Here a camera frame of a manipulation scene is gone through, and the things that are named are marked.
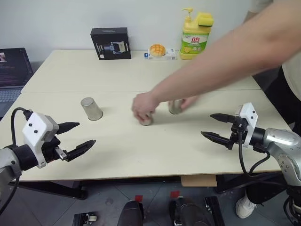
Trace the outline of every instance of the human hand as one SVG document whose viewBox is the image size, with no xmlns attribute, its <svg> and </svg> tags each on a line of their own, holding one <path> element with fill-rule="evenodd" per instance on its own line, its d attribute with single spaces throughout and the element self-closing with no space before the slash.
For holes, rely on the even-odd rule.
<svg viewBox="0 0 301 226">
<path fill-rule="evenodd" d="M 132 111 L 136 119 L 139 121 L 149 120 L 149 113 L 155 113 L 159 101 L 152 95 L 152 93 L 138 94 L 132 105 Z"/>
<path fill-rule="evenodd" d="M 181 104 L 181 110 L 185 111 L 187 108 L 189 108 L 191 105 L 193 105 L 197 100 L 199 96 L 189 97 L 183 99 L 183 102 Z"/>
</svg>

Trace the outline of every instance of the product box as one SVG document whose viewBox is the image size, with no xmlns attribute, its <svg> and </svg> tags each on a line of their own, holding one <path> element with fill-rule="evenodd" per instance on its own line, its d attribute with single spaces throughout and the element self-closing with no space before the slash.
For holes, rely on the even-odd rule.
<svg viewBox="0 0 301 226">
<path fill-rule="evenodd" d="M 91 38 L 100 60 L 131 59 L 126 27 L 93 28 Z"/>
<path fill-rule="evenodd" d="M 174 48 L 167 48 L 163 56 L 153 56 L 150 49 L 148 49 L 148 52 L 144 54 L 144 58 L 149 60 L 176 60 L 177 54 Z"/>
</svg>

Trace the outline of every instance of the white wall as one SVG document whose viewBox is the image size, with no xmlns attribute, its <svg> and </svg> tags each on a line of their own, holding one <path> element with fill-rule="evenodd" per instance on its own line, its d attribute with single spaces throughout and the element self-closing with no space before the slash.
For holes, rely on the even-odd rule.
<svg viewBox="0 0 301 226">
<path fill-rule="evenodd" d="M 249 0 L 0 0 L 0 48 L 25 47 L 31 62 L 54 49 L 93 49 L 90 32 L 128 27 L 132 50 L 162 43 L 178 49 L 184 7 L 210 12 L 208 43 L 242 23 Z"/>
</svg>

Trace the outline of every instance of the metal cup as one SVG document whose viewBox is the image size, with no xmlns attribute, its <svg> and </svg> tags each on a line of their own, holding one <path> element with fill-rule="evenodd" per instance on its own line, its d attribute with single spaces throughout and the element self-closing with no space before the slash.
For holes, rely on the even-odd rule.
<svg viewBox="0 0 301 226">
<path fill-rule="evenodd" d="M 91 97 L 86 97 L 81 100 L 81 106 L 85 110 L 88 119 L 92 121 L 99 120 L 103 116 L 102 110 L 97 106 L 96 102 Z"/>
<path fill-rule="evenodd" d="M 168 102 L 168 109 L 171 114 L 179 114 L 182 112 L 181 105 L 183 103 L 183 99 L 173 100 Z"/>
<path fill-rule="evenodd" d="M 152 115 L 149 113 L 147 114 L 147 116 L 149 117 L 149 120 L 144 120 L 144 121 L 140 121 L 140 124 L 143 126 L 149 126 L 153 123 L 153 118 Z"/>
</svg>

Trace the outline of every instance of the red object on floor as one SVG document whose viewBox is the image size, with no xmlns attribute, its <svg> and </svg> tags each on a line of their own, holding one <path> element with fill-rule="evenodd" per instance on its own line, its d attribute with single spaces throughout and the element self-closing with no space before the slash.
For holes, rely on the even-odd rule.
<svg viewBox="0 0 301 226">
<path fill-rule="evenodd" d="M 136 195 L 136 196 L 135 196 L 135 200 L 136 200 L 137 202 L 142 202 L 142 200 L 143 200 L 143 195 Z"/>
<path fill-rule="evenodd" d="M 173 191 L 170 193 L 171 198 L 177 198 L 180 196 L 180 191 Z"/>
</svg>

